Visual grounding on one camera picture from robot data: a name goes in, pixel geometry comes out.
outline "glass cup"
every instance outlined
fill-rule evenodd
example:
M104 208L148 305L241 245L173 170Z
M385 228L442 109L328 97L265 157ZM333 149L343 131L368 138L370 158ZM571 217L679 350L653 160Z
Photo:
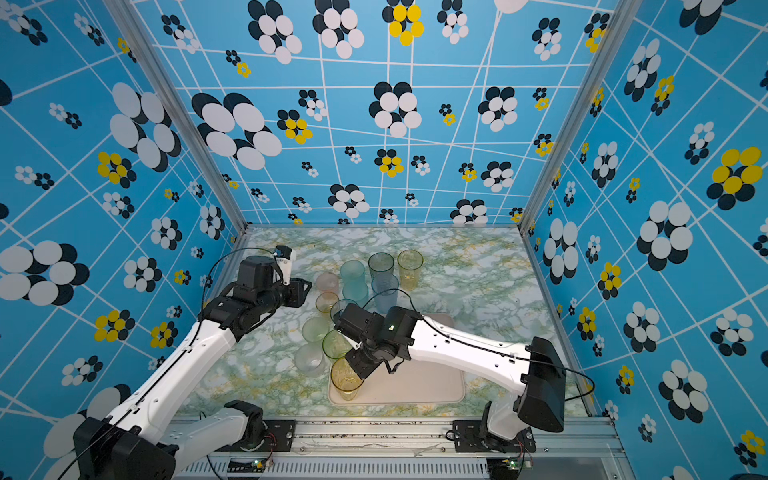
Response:
M326 355L319 343L302 345L293 356L293 364L306 376L321 376L328 368Z
M339 301L339 296L334 292L322 292L317 296L315 300L315 307L318 312L328 313L331 311L331 307L334 303Z
M344 280L345 285L347 283L365 282L366 268L359 261L350 260L349 262L344 262L341 266L339 275L341 275L341 280Z
M371 280L382 273L392 273L395 269L395 259L388 253L374 253L368 259L368 268L371 270Z
M363 380L352 370L349 362L341 358L336 360L331 367L331 382L341 398L349 402L357 396Z
M368 285L365 282L345 283L342 295L355 300L358 305L365 305L368 301Z
M331 307L331 312L330 312L331 322L332 323L335 323L335 322L333 322L333 317L338 312L343 312L344 309L346 308L346 306L349 305L350 303L354 303L355 305L359 306L359 304L355 300L351 300L351 299L348 299L348 298L342 298L341 300L339 300L338 302L333 304L333 306Z
M321 273L315 280L315 288L321 292L334 292L339 294L339 276L335 273Z
M405 250L397 256L400 271L400 286L404 290L413 290L419 284L419 277L424 265L424 257L416 250Z
M336 330L331 330L323 339L323 352L331 360L343 358L352 349L347 339Z
M376 301L376 311L386 316L389 309L397 305L397 290L385 290L397 288L400 282L397 277L391 273L381 273L371 282L371 288L376 295L373 299Z
M304 322L304 325L301 327L301 336L307 342L319 342L330 329L331 325L328 323L328 319L325 316L318 315Z

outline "black mounting plate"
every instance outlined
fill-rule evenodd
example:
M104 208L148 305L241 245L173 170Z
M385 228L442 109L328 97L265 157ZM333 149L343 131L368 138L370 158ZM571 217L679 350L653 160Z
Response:
M224 447L218 449L217 452L266 452L267 454L269 454L270 451L290 452L291 445L293 445L293 433L296 429L296 420L264 420L264 424L266 425L264 435L269 433L275 435L277 444L272 445L271 438L265 436L264 441L261 442L261 445L259 445L255 450L250 450L253 447L252 445L244 445L241 443L242 441L240 441L233 443L232 445L225 445Z
M453 431L458 433L458 438L453 440L453 445L456 448L457 453L476 453L476 452L495 452L491 450L480 437L480 424L482 420L454 420ZM536 441L533 438L533 432L531 427L526 428L518 433L515 437L525 447L527 453L536 451ZM520 444L517 442L509 442L507 447L507 453L520 453Z

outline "beige tray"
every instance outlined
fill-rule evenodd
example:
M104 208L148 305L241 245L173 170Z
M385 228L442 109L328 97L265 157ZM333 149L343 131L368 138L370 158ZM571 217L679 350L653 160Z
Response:
M445 313L428 313L435 321L453 326ZM379 366L360 387L351 402L328 381L328 400L334 405L400 405L404 403L457 403L464 399L464 372L433 362L405 361L390 375Z

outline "blue wallpaper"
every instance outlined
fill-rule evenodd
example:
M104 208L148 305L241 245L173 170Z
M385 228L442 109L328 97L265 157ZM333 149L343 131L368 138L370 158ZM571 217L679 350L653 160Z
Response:
M0 20L0 478L55 479L237 233L100 1L0 0Z
M637 478L768 474L766 24L645 1L527 231Z
M249 221L510 224L617 0L132 4Z

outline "marble pattern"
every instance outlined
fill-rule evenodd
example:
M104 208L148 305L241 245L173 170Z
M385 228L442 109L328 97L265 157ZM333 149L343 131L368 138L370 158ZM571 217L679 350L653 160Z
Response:
M425 257L425 265L419 286L411 294L419 311L447 313L456 328L491 339L528 342L540 336L562 352L515 228L258 228L247 241L249 247L268 249L277 244L288 245L296 253L293 276L310 281L325 271L338 272L347 260L360 260L367 270L368 257L376 252L396 258L403 250L418 250ZM279 310L244 337L205 375L179 414L212 413L230 400L242 399L261 406L265 416L480 416L488 400L504 395L496 384L466 373L466 395L459 403L333 405L327 395L328 375L308 378L293 364L294 353L305 343L301 326L319 315L314 303L317 295L313 289L303 307ZM401 293L399 305L409 305ZM568 383L567 395L576 394L570 375ZM586 416L584 405L578 400L568 402L566 415Z

